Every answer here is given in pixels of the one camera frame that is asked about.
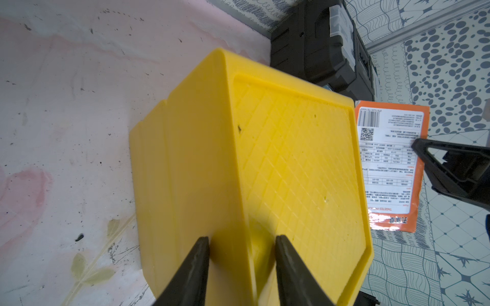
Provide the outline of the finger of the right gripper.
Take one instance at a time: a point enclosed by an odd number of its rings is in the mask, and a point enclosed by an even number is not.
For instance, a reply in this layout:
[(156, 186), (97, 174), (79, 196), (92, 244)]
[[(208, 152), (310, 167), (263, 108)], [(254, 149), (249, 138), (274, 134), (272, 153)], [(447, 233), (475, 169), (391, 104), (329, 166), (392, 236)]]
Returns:
[(489, 148), (418, 138), (412, 149), (432, 189), (489, 210)]

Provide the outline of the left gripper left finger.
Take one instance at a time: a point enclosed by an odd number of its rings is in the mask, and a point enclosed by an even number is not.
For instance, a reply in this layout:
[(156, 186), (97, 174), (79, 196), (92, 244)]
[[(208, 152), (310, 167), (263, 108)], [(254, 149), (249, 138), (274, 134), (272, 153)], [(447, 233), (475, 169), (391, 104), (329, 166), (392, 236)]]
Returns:
[(205, 305), (209, 259), (209, 238), (200, 237), (153, 305)]

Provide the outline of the orange seed bag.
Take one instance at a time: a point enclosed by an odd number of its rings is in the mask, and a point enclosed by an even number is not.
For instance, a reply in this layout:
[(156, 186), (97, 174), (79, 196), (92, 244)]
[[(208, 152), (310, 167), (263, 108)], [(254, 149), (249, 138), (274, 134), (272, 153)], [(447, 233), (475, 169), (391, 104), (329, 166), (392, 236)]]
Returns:
[(359, 101), (356, 119), (371, 228), (415, 232), (424, 163), (412, 144), (427, 137), (429, 107)]

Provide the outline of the yellow drawer cabinet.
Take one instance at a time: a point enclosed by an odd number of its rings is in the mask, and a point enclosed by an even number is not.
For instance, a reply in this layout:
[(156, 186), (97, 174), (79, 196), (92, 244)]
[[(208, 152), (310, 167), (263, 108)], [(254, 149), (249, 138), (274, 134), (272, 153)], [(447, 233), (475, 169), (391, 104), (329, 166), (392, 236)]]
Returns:
[(285, 235), (330, 300), (353, 305), (374, 251), (352, 99), (218, 48), (129, 141), (155, 296), (207, 237), (207, 305), (278, 305)]

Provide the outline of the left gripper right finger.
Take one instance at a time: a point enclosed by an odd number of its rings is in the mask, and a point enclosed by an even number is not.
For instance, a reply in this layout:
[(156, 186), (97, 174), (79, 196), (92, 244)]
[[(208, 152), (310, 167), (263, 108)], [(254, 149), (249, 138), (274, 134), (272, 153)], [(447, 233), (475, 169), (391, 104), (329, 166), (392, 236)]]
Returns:
[(285, 235), (275, 241), (279, 303), (285, 305), (329, 305), (333, 302), (317, 283)]

